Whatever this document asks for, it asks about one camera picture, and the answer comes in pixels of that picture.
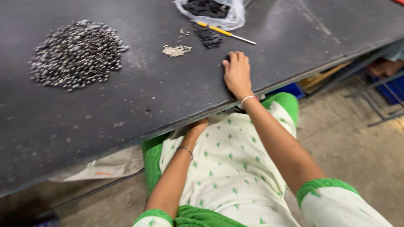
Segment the white kurta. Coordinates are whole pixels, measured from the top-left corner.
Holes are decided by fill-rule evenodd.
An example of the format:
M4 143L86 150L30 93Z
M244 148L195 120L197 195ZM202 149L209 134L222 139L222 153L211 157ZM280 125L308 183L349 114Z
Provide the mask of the white kurta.
M292 119L278 103L273 102L269 111L296 137ZM162 172L183 134L184 130L176 130L164 141ZM219 113L209 117L209 126L197 140L179 205L213 210L247 226L298 227L284 200L286 187L249 116ZM339 187L316 192L307 194L301 206L312 227L391 226L354 192ZM170 226L167 220L153 216L141 221L135 226Z

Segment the blue crate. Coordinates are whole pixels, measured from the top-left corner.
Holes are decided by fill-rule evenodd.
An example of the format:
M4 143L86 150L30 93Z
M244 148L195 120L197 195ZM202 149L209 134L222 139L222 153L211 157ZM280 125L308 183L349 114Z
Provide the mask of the blue crate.
M375 83L380 81L380 78L371 75L369 72L366 72L366 77L371 83ZM400 99L400 101L404 101L404 76L399 77L395 80L386 82L386 86L394 92L394 94ZM376 89L379 93L384 97L386 102L389 105L397 104L397 99L394 98L393 94L383 85L376 86Z
M297 99L301 99L306 96L297 83L289 84L274 91L271 91L270 93L267 93L266 96L273 95L279 92L290 93L294 95Z
M31 225L31 227L61 227L58 219L45 221L37 225Z

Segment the silver bracelet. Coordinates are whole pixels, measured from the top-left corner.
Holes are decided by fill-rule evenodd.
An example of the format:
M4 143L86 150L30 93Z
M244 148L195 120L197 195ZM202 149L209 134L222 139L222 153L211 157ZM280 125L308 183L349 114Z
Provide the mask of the silver bracelet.
M192 153L192 151L191 150L189 150L188 148L186 148L186 147L177 147L177 151L178 151L178 149L185 149L185 150L187 150L190 154L191 154L191 161L194 159L194 154Z
M247 97L245 97L244 99L243 99L243 101L241 101L241 106L243 106L243 102L246 100L246 99L248 99L248 98L256 98L257 100L258 100L258 98L257 97L255 97L255 96L247 96Z

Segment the plastic bag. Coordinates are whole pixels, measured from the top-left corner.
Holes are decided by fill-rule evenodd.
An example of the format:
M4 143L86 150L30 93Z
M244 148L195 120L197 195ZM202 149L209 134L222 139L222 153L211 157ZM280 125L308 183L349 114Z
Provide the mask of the plastic bag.
M136 145L88 164L71 167L66 172L48 180L66 182L126 177L138 172L143 167L142 146Z
M182 6L187 4L188 0L174 0L174 3L182 14L189 17L191 20L195 22L207 23L213 27L220 27L225 31L234 30L244 25L246 20L244 17L243 0L214 0L214 1L230 7L226 18L216 19L205 16L195 16L192 13L186 11Z

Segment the green sleeve trim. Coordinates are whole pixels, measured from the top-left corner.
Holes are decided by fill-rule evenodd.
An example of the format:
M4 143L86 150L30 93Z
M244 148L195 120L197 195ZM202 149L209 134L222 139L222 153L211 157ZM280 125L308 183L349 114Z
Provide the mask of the green sleeve trim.
M292 94L286 92L279 92L277 94L271 95L266 99L261 101L261 104L265 109L269 109L272 102L277 102L282 108L288 112L289 116L292 118L295 127L297 127L297 117L299 115L299 101Z
M297 199L297 204L299 205L299 208L301 209L301 203L303 201L303 198L308 194L311 193L312 195L318 196L319 195L315 192L317 188L321 187L340 187L344 188L346 190L349 190L351 192L356 193L359 195L359 193L349 184L337 180L337 179L332 179L332 178L319 178L315 180L311 180L306 182L304 185L302 185L299 190L297 190L296 193L296 199Z
M155 216L155 217L160 217L160 218L164 218L166 219L171 226L174 226L174 221L173 219L164 211L160 210L160 209L151 209L151 210L147 210L145 212L143 212L143 214L141 214L136 221L133 223L132 226L134 226L138 221L140 221L141 219L145 218L145 217L149 217L149 216Z
M247 227L213 210L182 205L174 219L176 227Z

